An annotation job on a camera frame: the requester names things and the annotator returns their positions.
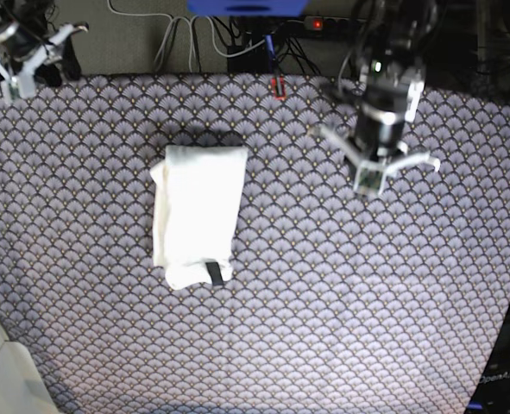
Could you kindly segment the fan-patterned grey tablecloth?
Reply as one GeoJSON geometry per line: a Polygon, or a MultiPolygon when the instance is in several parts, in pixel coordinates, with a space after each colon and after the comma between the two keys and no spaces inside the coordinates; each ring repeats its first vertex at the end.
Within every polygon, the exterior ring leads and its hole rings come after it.
{"type": "Polygon", "coordinates": [[[0,93],[0,321],[68,413],[461,413],[510,302],[510,103],[428,89],[367,199],[324,79],[95,77],[0,93]],[[249,150],[219,288],[151,260],[169,145],[249,150]]]}

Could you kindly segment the white printed T-shirt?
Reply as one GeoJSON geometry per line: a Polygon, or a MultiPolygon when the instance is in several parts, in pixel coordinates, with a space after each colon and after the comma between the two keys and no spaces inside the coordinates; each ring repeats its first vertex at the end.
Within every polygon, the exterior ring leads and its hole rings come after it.
{"type": "Polygon", "coordinates": [[[249,151],[245,147],[166,147],[153,166],[153,264],[175,291],[232,279],[231,244],[249,151]]]}

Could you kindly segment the black power strip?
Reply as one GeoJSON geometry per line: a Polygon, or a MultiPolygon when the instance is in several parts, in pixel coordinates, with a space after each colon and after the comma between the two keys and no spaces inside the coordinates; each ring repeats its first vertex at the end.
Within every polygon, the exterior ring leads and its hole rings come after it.
{"type": "Polygon", "coordinates": [[[329,16],[306,16],[304,27],[313,32],[345,32],[351,23],[349,18],[329,16]]]}

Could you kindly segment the red table clamp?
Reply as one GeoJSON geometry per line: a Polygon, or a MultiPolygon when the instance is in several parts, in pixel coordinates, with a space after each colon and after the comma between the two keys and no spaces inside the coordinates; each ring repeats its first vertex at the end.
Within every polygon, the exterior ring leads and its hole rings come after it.
{"type": "Polygon", "coordinates": [[[271,78],[271,87],[276,99],[284,100],[286,98],[285,80],[281,75],[273,76],[271,78]]]}

